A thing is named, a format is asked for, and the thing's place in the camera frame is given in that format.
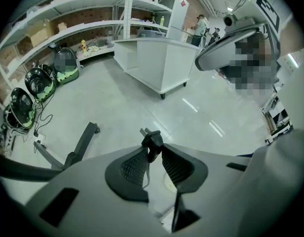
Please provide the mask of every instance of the stand leg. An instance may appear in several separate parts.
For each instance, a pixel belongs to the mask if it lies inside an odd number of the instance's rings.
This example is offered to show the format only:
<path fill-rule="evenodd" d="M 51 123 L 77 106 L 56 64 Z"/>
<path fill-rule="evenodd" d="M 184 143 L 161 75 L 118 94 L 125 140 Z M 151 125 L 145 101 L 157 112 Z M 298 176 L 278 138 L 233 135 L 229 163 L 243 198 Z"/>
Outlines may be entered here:
<path fill-rule="evenodd" d="M 53 157 L 49 152 L 38 142 L 34 142 L 34 147 L 37 148 L 39 153 L 51 164 L 51 169 L 63 169 L 63 164 Z"/>
<path fill-rule="evenodd" d="M 97 126 L 97 124 L 88 123 L 85 131 L 83 132 L 81 138 L 79 139 L 77 146 L 74 150 L 74 152 L 71 152 L 68 154 L 65 163 L 64 163 L 64 169 L 72 166 L 73 164 L 81 161 L 84 157 L 85 151 L 88 147 L 88 144 L 90 143 L 91 139 L 93 138 L 93 135 L 96 133 L 99 133 L 100 129 Z"/>

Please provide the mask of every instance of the black cable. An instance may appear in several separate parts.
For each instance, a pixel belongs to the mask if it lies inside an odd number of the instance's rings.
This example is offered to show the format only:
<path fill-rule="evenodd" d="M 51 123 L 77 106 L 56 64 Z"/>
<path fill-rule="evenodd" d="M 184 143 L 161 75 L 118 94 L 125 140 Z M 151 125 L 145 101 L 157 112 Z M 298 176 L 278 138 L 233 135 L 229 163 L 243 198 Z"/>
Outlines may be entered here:
<path fill-rule="evenodd" d="M 269 32 L 268 32 L 268 30 L 266 29 L 265 25 L 263 25 L 263 27 L 264 27 L 264 34 L 267 32 L 267 38 L 266 38 L 266 39 L 268 39 L 268 37 L 269 37 Z"/>
<path fill-rule="evenodd" d="M 43 106 L 42 102 L 38 101 L 39 104 L 41 104 L 42 111 L 39 113 L 39 115 L 38 115 L 38 117 L 37 117 L 37 121 L 35 121 L 36 124 L 35 124 L 35 127 L 34 127 L 34 136 L 37 135 L 38 130 L 39 130 L 40 128 L 42 128 L 43 126 L 48 125 L 48 124 L 51 122 L 52 118 L 53 118 L 53 114 L 48 115 L 46 118 L 42 118 L 42 113 L 43 113 L 44 109 L 46 108 L 46 106 L 47 106 L 47 105 L 50 103 L 50 101 L 52 100 L 53 96 L 54 96 L 54 93 L 52 94 L 51 98 L 49 99 L 48 103 L 47 103 L 45 106 Z M 39 123 L 38 123 L 39 120 L 40 120 L 40 121 L 46 121 L 49 117 L 51 117 L 51 118 L 49 119 L 49 121 L 48 121 L 46 124 L 43 124 L 43 125 L 39 126 Z"/>

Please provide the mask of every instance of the wall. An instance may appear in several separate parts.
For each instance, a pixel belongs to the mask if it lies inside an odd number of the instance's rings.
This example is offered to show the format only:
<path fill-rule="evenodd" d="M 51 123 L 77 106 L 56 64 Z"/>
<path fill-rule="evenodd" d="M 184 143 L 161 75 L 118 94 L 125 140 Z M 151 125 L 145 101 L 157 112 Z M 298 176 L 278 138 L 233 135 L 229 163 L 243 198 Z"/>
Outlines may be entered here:
<path fill-rule="evenodd" d="M 184 28 L 190 28 L 197 23 L 197 17 L 200 14 L 209 18 L 209 12 L 205 9 L 198 0 L 187 0 L 189 2 L 186 18 L 184 21 Z"/>
<path fill-rule="evenodd" d="M 209 13 L 205 8 L 202 7 L 202 5 L 197 0 L 187 0 L 189 2 L 189 7 L 187 11 L 187 15 L 185 17 L 184 27 L 190 28 L 191 26 L 194 26 L 197 22 L 197 16 L 199 14 L 204 14 L 207 18 L 209 18 Z M 46 5 L 49 4 L 51 0 L 48 0 L 40 5 Z M 122 14 L 122 8 L 119 9 L 119 16 Z M 132 10 L 131 17 L 140 18 L 140 19 L 151 19 L 152 15 L 150 12 L 143 11 L 143 10 Z M 59 18 L 56 18 L 53 20 L 53 24 L 55 25 L 55 33 L 58 33 L 57 25 L 61 22 L 67 23 L 68 27 L 74 26 L 80 23 L 91 23 L 101 20 L 111 20 L 112 19 L 112 8 L 94 8 L 94 9 L 87 9 L 82 10 L 74 13 L 70 13 L 68 15 L 61 16 Z M 131 27 L 130 32 L 132 35 L 136 34 L 136 31 L 139 27 Z M 70 37 L 67 37 L 59 42 L 57 44 L 65 44 L 67 46 L 73 46 L 81 42 L 81 40 L 92 40 L 96 37 L 102 37 L 106 36 L 108 33 L 108 30 L 111 30 L 111 28 L 97 28 L 88 30 Z M 6 27 L 4 31 L 2 32 L 1 40 L 8 34 L 9 28 Z M 18 51 L 21 55 L 26 54 L 29 50 L 31 50 L 32 44 L 29 39 L 29 37 L 25 37 L 17 44 Z M 27 62 L 25 64 L 27 69 L 30 69 L 32 66 L 32 63 L 34 61 L 40 60 L 43 57 L 49 55 L 52 51 L 48 48 L 41 51 L 39 54 L 37 54 L 32 60 Z M 14 50 L 13 46 L 8 46 L 0 51 L 0 62 L 3 66 L 7 66 L 15 57 L 16 52 Z M 10 79 L 16 79 L 17 81 L 22 80 L 22 78 L 25 76 L 24 68 L 21 66 L 19 67 L 15 73 L 11 76 Z M 5 80 L 3 79 L 2 75 L 0 74 L 0 101 L 3 102 L 3 100 L 7 97 L 7 95 L 10 92 L 10 88 L 6 84 Z"/>

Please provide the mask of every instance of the caster wheel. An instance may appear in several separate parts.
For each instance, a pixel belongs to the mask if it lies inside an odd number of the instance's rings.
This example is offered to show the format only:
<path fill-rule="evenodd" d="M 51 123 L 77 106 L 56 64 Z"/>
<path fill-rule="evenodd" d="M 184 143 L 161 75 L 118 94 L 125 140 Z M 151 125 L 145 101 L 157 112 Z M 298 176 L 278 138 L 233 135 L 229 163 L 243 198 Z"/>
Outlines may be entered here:
<path fill-rule="evenodd" d="M 96 131 L 95 131 L 95 134 L 100 133 L 100 132 L 101 132 L 101 129 L 97 126 L 97 129 L 96 129 Z"/>

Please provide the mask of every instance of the gray floor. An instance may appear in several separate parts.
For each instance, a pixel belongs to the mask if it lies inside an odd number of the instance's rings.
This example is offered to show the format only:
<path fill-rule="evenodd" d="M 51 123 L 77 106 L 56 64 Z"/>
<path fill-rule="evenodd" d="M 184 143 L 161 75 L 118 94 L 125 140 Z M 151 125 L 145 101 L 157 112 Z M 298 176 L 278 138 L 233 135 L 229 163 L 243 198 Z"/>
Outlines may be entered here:
<path fill-rule="evenodd" d="M 160 130 L 167 143 L 232 156 L 252 153 L 267 137 L 257 104 L 239 96 L 215 71 L 200 72 L 193 67 L 187 87 L 180 86 L 161 100 L 124 73 L 111 55 L 89 62 L 77 80 L 59 87 L 42 116 L 49 114 L 54 117 L 40 132 L 46 136 L 49 152 L 61 162 L 74 150 L 90 121 L 100 126 L 101 133 L 93 137 L 84 158 L 140 145 L 139 130 L 145 127 Z M 11 158 L 50 167 L 39 153 L 34 154 L 32 132 L 25 143 L 16 138 Z M 147 188 L 150 208 L 157 213 L 168 209 L 175 199 L 165 188 L 164 175 L 159 157 L 151 166 Z M 5 184 L 21 203 L 44 185 L 11 180 Z"/>

